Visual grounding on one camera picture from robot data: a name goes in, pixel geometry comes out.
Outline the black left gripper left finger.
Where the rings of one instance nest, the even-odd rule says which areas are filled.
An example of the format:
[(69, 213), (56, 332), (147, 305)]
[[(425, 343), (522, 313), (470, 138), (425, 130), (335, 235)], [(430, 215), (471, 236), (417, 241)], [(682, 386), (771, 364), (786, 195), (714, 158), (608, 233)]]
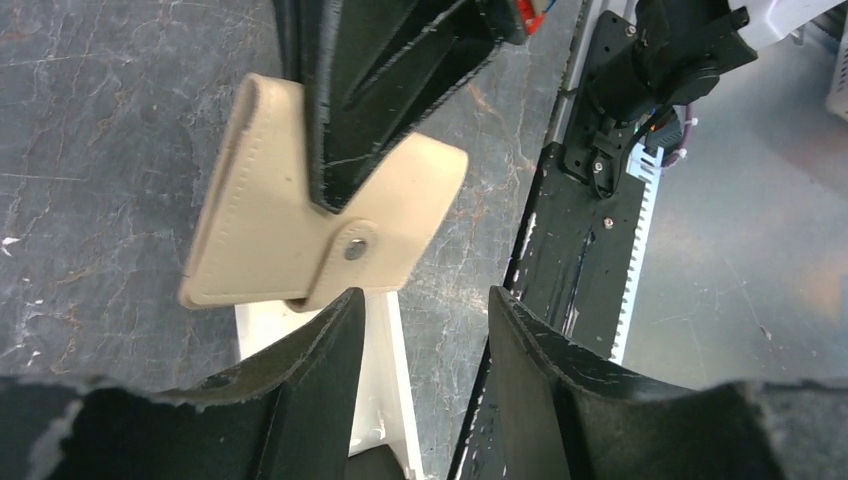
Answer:
[(189, 389), (5, 376), (5, 479), (340, 479), (363, 355), (351, 288), (311, 321)]

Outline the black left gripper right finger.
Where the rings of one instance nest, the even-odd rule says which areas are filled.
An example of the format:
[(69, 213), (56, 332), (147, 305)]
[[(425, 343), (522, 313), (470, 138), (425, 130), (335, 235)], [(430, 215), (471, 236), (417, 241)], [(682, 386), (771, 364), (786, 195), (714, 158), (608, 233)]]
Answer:
[(847, 383), (690, 390), (605, 360), (489, 293), (490, 351), (512, 479), (843, 479)]

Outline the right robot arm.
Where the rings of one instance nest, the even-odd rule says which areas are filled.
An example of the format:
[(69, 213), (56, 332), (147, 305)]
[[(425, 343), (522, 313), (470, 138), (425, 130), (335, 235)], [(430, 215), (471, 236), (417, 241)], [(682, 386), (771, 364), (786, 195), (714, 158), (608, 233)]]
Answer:
[[(340, 213), (389, 151), (548, 1), (277, 1), (283, 76), (303, 85), (308, 192)], [(833, 8), (830, 1), (639, 1), (634, 31), (589, 92), (626, 125), (707, 95), (719, 77)]]

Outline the beige leather card holder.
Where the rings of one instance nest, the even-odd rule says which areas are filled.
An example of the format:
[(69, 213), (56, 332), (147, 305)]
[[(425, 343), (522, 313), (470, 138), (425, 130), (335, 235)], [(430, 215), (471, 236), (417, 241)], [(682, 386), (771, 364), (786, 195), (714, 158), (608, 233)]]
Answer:
[(463, 184), (466, 152), (413, 133), (332, 214), (309, 197), (303, 110), (302, 85), (243, 79), (186, 262), (184, 306), (282, 300), (314, 311), (350, 287), (405, 285)]

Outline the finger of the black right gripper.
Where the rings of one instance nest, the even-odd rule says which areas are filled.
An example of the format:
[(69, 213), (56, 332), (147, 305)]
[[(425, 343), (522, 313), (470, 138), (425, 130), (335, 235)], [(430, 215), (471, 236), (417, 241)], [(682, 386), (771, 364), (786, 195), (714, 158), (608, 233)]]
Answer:
[(282, 76), (305, 90), (311, 201), (340, 213), (389, 152), (524, 43), (530, 5), (501, 0), (278, 0)]

